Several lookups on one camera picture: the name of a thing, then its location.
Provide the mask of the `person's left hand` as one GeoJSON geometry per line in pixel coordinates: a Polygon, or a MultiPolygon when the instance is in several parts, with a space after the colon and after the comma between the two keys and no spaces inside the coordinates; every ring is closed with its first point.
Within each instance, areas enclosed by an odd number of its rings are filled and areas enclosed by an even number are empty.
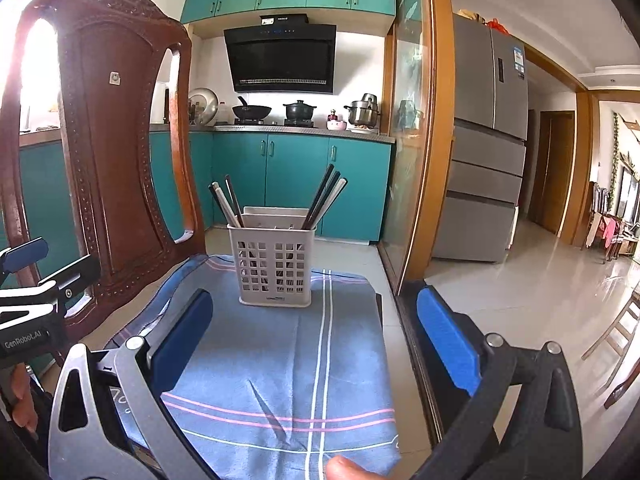
{"type": "Polygon", "coordinates": [[[14,367],[11,374],[11,390],[15,396],[12,412],[14,422],[34,434],[38,425],[38,415],[30,391],[30,376],[24,363],[14,367]]]}

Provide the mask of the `person's thumb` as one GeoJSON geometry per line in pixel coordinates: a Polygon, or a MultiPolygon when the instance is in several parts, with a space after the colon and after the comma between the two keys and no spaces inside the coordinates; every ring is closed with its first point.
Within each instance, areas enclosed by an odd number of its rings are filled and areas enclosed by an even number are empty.
{"type": "Polygon", "coordinates": [[[334,456],[326,463],[328,480],[386,480],[386,477],[367,471],[343,456],[334,456]]]}

